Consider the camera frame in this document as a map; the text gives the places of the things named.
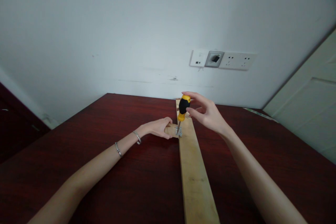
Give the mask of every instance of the screwdriver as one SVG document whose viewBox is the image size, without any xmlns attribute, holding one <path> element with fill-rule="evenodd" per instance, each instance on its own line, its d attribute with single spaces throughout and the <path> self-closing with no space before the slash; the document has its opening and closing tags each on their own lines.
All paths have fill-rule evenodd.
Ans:
<svg viewBox="0 0 336 224">
<path fill-rule="evenodd" d="M 187 112 L 187 108 L 190 107 L 190 96 L 182 95 L 182 98 L 180 100 L 180 103 L 178 105 L 179 109 L 179 115 L 177 117 L 177 120 L 179 121 L 177 126 L 177 132 L 180 133 L 180 124 L 185 119 L 185 114 Z"/>
</svg>

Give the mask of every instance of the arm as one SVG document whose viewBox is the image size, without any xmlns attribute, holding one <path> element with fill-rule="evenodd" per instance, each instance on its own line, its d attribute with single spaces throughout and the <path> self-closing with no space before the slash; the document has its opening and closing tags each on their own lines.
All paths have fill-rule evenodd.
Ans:
<svg viewBox="0 0 336 224">
<path fill-rule="evenodd" d="M 225 122 L 213 101 L 198 93 L 183 92 L 200 105 L 187 108 L 192 117 L 217 132 L 228 145 L 245 183 L 266 223 L 306 223 L 286 195 L 271 179 L 245 147 L 233 129 Z"/>
<path fill-rule="evenodd" d="M 172 120 L 166 117 L 141 125 L 136 129 L 136 132 L 140 138 L 151 133 L 169 139 L 171 136 L 164 133 L 164 129 L 168 123 L 172 123 Z M 121 154 L 124 155 L 137 141 L 138 138 L 134 133 L 130 133 L 121 139 L 117 143 Z M 68 178 L 61 188 L 29 221 L 29 224 L 68 223 L 82 198 L 109 172 L 120 158 L 115 144 L 104 150 Z"/>
</svg>

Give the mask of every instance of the bracelet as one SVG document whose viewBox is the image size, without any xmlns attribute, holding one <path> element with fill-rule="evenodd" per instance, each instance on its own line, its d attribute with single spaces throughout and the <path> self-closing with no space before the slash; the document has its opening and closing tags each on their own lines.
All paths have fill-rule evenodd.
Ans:
<svg viewBox="0 0 336 224">
<path fill-rule="evenodd" d="M 115 147 L 117 148 L 117 152 L 119 153 L 119 156 L 122 157 L 122 154 L 121 154 L 121 152 L 120 152 L 120 150 L 118 148 L 117 142 L 115 142 L 114 144 L 115 144 Z"/>
<path fill-rule="evenodd" d="M 133 131 L 133 133 L 138 137 L 137 144 L 141 144 L 141 139 L 136 131 Z"/>
</svg>

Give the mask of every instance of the electrical outlet panel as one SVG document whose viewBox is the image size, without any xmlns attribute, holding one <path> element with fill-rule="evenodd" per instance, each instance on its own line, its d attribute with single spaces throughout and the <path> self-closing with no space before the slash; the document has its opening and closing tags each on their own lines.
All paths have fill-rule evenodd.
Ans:
<svg viewBox="0 0 336 224">
<path fill-rule="evenodd" d="M 221 69 L 248 70 L 252 66 L 257 54 L 227 52 L 219 65 Z"/>
<path fill-rule="evenodd" d="M 206 67 L 219 67 L 223 58 L 224 52 L 210 51 L 205 62 Z"/>
<path fill-rule="evenodd" d="M 189 66 L 204 67 L 207 56 L 208 51 L 206 50 L 202 49 L 193 50 Z"/>
</svg>

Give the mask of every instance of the door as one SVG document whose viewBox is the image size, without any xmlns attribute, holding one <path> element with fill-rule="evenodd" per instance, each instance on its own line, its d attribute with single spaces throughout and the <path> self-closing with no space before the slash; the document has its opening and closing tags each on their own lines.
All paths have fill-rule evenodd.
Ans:
<svg viewBox="0 0 336 224">
<path fill-rule="evenodd" d="M 0 83 L 0 163 L 49 131 Z"/>
<path fill-rule="evenodd" d="M 336 30 L 264 111 L 336 164 Z"/>
</svg>

